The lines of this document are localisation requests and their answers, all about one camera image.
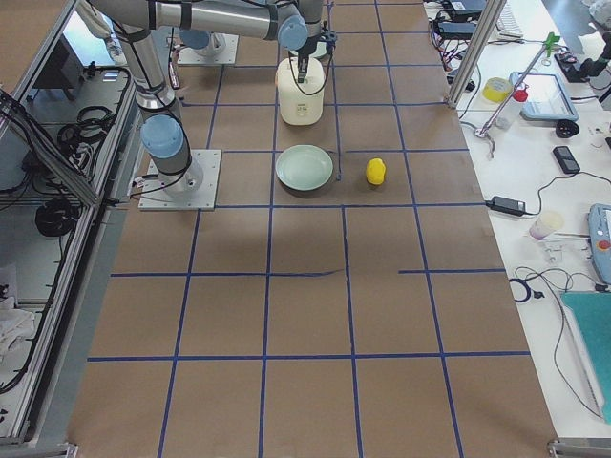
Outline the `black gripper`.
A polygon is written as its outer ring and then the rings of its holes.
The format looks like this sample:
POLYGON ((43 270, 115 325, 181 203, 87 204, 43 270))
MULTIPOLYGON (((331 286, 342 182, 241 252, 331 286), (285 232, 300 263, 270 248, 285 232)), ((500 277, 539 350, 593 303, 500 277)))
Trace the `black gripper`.
POLYGON ((337 44, 337 33, 331 30, 327 23, 322 23, 320 30, 308 37, 305 44, 298 50, 297 69, 298 83, 303 83, 307 77, 309 57, 322 58, 334 54, 337 44))

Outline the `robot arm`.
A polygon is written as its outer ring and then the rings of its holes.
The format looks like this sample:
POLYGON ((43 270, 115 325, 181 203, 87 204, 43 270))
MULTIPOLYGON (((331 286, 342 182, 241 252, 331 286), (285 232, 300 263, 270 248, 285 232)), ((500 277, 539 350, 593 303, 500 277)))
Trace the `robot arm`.
POLYGON ((182 44, 203 57, 213 57, 226 48, 225 35, 211 31, 180 29, 179 37, 182 44))
POLYGON ((151 32, 160 27, 219 32, 275 41, 298 56, 305 76, 309 57, 327 37, 320 1, 95 1, 109 17, 136 82, 143 117, 140 139, 158 170, 160 191, 189 197, 201 186, 180 118, 179 103, 161 67, 151 32))

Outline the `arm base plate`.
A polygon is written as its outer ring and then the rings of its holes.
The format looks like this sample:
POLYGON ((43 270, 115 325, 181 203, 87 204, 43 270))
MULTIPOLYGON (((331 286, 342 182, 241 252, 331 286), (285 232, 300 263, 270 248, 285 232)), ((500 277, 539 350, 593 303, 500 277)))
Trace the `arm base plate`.
POLYGON ((208 41, 202 47, 203 35, 194 38, 180 37, 182 44, 179 49, 178 64, 181 66, 221 66, 233 65, 237 57, 239 37, 234 34, 208 33, 208 41))
POLYGON ((138 195, 141 211, 213 211, 216 206, 218 181, 221 170, 221 150, 191 150, 191 165, 183 176, 169 177, 158 173, 152 159, 148 175, 138 195))

